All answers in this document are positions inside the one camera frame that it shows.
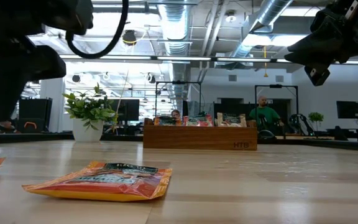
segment ceiling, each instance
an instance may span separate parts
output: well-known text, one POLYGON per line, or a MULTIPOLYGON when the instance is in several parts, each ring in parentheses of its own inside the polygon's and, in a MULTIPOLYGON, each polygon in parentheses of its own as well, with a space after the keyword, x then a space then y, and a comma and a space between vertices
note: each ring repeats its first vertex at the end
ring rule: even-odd
MULTIPOLYGON (((188 18, 188 35, 185 42, 189 46, 187 56, 199 56, 203 47, 203 41, 207 32, 207 25, 210 19, 210 12, 213 7, 213 0, 197 1, 197 5, 188 6, 190 16, 188 18)), ((223 17, 221 27, 217 34, 217 39, 213 44, 211 55, 217 53, 229 54, 242 40, 242 29, 246 16, 249 16, 260 9, 261 0, 229 1, 226 12, 232 10, 236 20, 228 21, 227 16, 223 17)), ((74 44, 83 52, 99 52, 107 46, 114 35, 119 21, 120 1, 94 0, 94 27, 85 36, 76 36, 74 44)), ((130 6, 142 6, 144 1, 130 1, 130 6)), ((313 20, 313 16, 326 5, 326 2, 319 0, 293 1, 274 23, 272 37, 283 34, 307 34, 308 27, 313 20)), ((216 27, 220 15, 215 17, 213 27, 216 27)), ((150 13, 142 13, 142 9, 136 9, 136 13, 129 13, 125 30, 134 30, 137 42, 135 44, 125 44, 120 41, 111 51, 111 55, 167 55, 165 36, 162 29, 162 19, 156 5, 150 4, 150 13)), ((177 27, 171 27, 170 32, 174 33, 177 27)), ((64 38, 65 32, 47 27, 45 34, 30 36, 36 45, 49 45, 61 55, 73 55, 68 48, 64 38)), ((283 58, 286 47, 282 45, 267 45, 265 47, 253 47, 250 54, 253 57, 283 58)), ((269 64, 269 68, 282 68, 291 70, 298 69, 293 64, 269 64)), ((247 69, 258 70, 264 68, 264 63, 255 63, 247 69)), ((136 94, 139 97, 153 97, 155 84, 147 80, 148 75, 153 75, 157 81, 172 81, 172 64, 170 63, 125 63, 117 61, 92 61, 92 60, 70 60, 67 62, 66 86, 69 90, 90 89, 100 83, 105 89, 110 88, 111 97, 123 96, 122 89, 131 88, 133 90, 144 90, 144 94, 136 94), (81 77, 79 82, 73 82, 73 76, 81 77)), ((183 89, 183 96, 186 95, 186 88, 183 89)))

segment wooden table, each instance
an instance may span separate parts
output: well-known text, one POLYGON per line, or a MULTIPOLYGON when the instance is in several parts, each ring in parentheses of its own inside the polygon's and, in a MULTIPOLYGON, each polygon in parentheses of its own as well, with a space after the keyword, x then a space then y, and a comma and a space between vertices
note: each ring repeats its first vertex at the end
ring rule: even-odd
POLYGON ((260 145, 258 151, 143 149, 141 142, 0 144, 0 224, 358 223, 358 151, 260 145), (171 167, 149 202, 65 200, 35 184, 90 160, 171 167))

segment computer monitor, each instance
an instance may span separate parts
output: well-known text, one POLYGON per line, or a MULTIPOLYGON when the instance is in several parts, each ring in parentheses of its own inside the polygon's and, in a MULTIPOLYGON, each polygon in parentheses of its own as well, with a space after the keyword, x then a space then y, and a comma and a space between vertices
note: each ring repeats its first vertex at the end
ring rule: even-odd
POLYGON ((340 119, 358 119, 358 102, 337 101, 336 108, 340 119))
MULTIPOLYGON (((111 105, 111 109, 117 110, 119 100, 116 99, 111 105)), ((139 120, 139 100, 121 100, 118 109, 118 121, 138 121, 139 120)))

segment wooden display box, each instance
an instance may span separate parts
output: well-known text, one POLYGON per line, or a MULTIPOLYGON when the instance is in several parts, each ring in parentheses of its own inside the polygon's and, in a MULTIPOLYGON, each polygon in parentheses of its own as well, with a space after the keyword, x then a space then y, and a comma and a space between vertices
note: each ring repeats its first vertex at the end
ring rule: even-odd
POLYGON ((143 147, 257 150, 256 128, 145 125, 143 147))

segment small plant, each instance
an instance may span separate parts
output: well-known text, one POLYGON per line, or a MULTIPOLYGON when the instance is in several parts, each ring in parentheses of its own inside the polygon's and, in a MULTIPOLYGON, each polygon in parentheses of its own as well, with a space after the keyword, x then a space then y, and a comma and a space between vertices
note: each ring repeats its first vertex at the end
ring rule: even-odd
POLYGON ((84 124, 84 127, 87 129, 93 128, 95 130, 98 129, 92 123, 98 121, 112 121, 113 123, 116 123, 117 114, 111 108, 113 100, 107 99, 106 95, 104 95, 104 99, 95 99, 96 97, 103 96, 101 94, 99 83, 94 87, 95 94, 93 96, 90 96, 87 92, 78 92, 80 97, 76 97, 74 93, 63 94, 63 96, 67 98, 66 106, 69 108, 67 108, 66 111, 70 114, 70 118, 78 118, 82 119, 82 121, 87 121, 84 124))
POLYGON ((322 115, 319 112, 311 112, 309 114, 309 120, 316 124, 316 130, 318 131, 317 122, 319 125, 321 125, 321 122, 323 122, 323 120, 324 120, 324 115, 322 115))

